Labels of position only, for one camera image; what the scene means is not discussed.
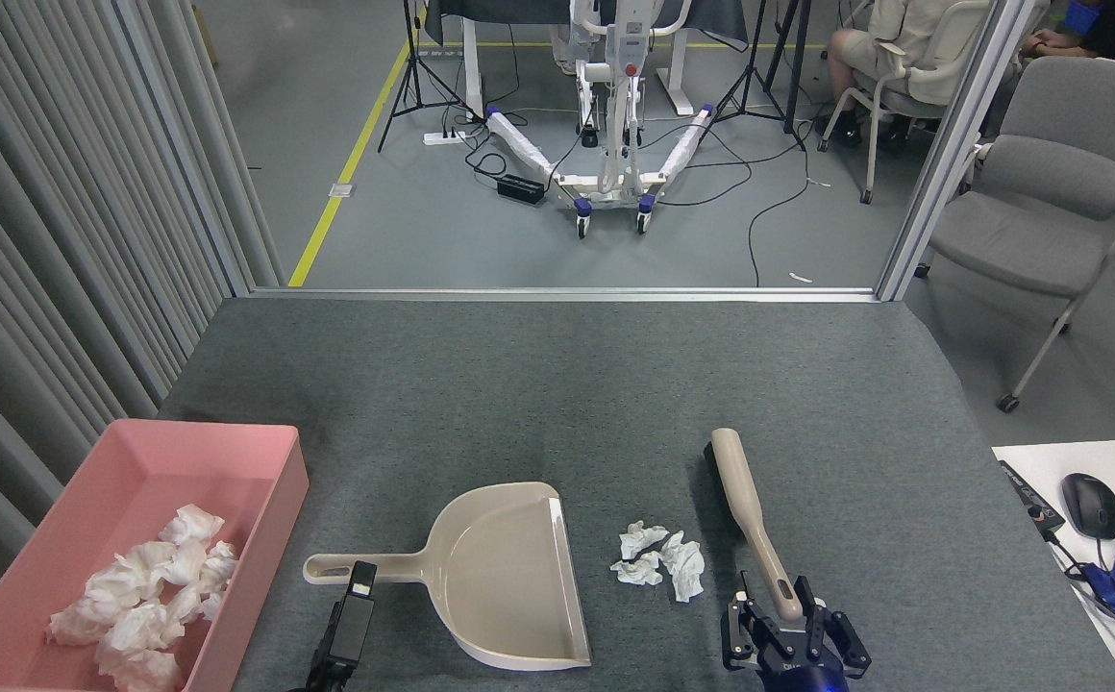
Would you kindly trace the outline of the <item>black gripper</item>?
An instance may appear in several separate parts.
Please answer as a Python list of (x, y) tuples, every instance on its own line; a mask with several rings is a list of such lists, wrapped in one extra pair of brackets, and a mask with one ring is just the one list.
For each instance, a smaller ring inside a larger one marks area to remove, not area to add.
[(356, 561), (345, 596), (331, 614), (326, 634), (326, 657), (311, 665), (303, 691), (343, 691), (359, 665), (367, 639), (374, 600), (370, 591), (376, 582), (377, 565)]
[[(865, 645), (843, 610), (828, 610), (813, 595), (805, 577), (796, 579), (796, 596), (806, 618), (796, 653), (780, 656), (777, 623), (752, 597), (745, 574), (726, 607), (723, 662), (728, 670), (750, 669), (764, 691), (849, 691), (846, 674), (865, 674), (871, 665)], [(832, 653), (826, 639), (837, 650)]]

